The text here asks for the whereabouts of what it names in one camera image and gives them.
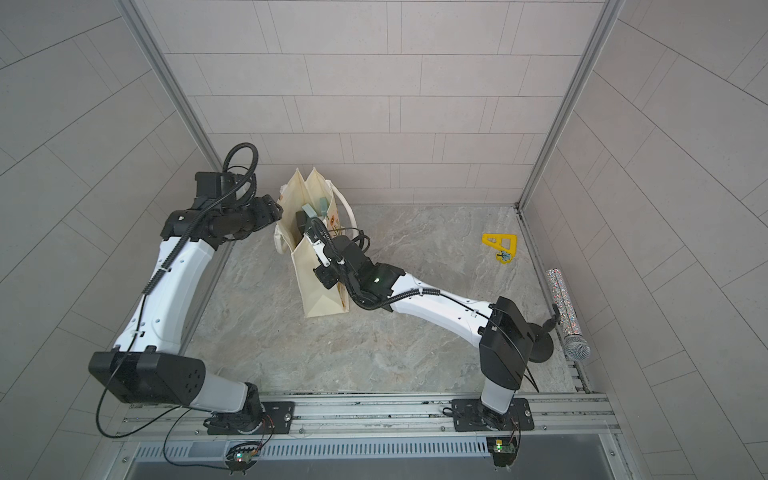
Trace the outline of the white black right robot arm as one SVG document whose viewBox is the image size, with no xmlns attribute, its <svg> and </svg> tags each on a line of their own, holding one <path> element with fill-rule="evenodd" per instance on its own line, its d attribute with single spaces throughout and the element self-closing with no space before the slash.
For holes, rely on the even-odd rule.
<svg viewBox="0 0 768 480">
<path fill-rule="evenodd" d="M 383 309 L 412 315 L 442 327 L 478 349 L 485 377 L 476 416 L 488 428 L 511 428 L 511 407 L 534 360 L 535 324 L 503 296 L 489 303 L 455 296 L 430 286 L 403 269 L 366 256 L 363 233 L 338 235 L 317 218 L 305 222 L 304 236 L 320 265 L 315 276 L 330 289 L 343 285 L 351 300 L 367 311 Z"/>
</svg>

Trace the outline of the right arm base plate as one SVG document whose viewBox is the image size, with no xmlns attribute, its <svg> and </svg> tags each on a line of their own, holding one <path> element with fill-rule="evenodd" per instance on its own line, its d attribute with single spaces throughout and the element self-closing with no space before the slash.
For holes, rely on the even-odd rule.
<svg viewBox="0 0 768 480">
<path fill-rule="evenodd" d="M 535 429 L 529 402 L 513 398 L 504 414 L 484 406 L 480 399 L 453 399 L 444 414 L 453 419 L 457 432 L 477 431 L 533 431 Z"/>
</svg>

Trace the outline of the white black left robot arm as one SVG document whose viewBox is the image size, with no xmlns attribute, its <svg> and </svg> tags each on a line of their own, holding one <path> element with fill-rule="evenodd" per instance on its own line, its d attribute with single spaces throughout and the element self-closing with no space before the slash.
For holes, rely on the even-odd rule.
<svg viewBox="0 0 768 480">
<path fill-rule="evenodd" d="M 173 212 L 135 313 L 110 351 L 93 354 L 89 373 L 122 403 L 207 411 L 205 425 L 212 434 L 261 428 L 266 415 L 255 385 L 213 374 L 180 350 L 194 293 L 217 248 L 281 217 L 281 207 L 268 195 L 227 208 L 209 199 Z"/>
</svg>

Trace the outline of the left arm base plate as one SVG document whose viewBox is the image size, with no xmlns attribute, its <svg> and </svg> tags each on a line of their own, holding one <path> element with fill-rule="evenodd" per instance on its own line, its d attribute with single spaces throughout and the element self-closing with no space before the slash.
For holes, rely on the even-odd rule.
<svg viewBox="0 0 768 480">
<path fill-rule="evenodd" d="M 214 413 L 203 425 L 208 435 L 283 435 L 291 430 L 295 407 L 291 401 L 268 401 L 259 411 L 248 406 L 239 413 Z"/>
</svg>

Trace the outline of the floral canvas tote bag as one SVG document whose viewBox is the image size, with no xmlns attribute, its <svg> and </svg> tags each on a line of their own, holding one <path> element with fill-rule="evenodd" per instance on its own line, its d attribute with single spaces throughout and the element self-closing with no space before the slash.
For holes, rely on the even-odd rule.
<svg viewBox="0 0 768 480">
<path fill-rule="evenodd" d="M 350 298 L 346 288 L 338 284 L 326 290 L 316 279 L 313 269 L 320 262 L 310 241 L 300 231 L 297 215 L 305 203 L 327 197 L 330 202 L 328 218 L 323 220 L 329 229 L 340 229 L 343 224 L 339 208 L 346 210 L 349 225 L 357 221 L 345 196 L 317 170 L 307 177 L 296 171 L 286 184 L 280 187 L 278 204 L 283 208 L 282 219 L 275 225 L 275 248 L 280 254 L 289 253 L 296 274 L 303 310 L 308 318 L 344 314 L 350 311 Z"/>
</svg>

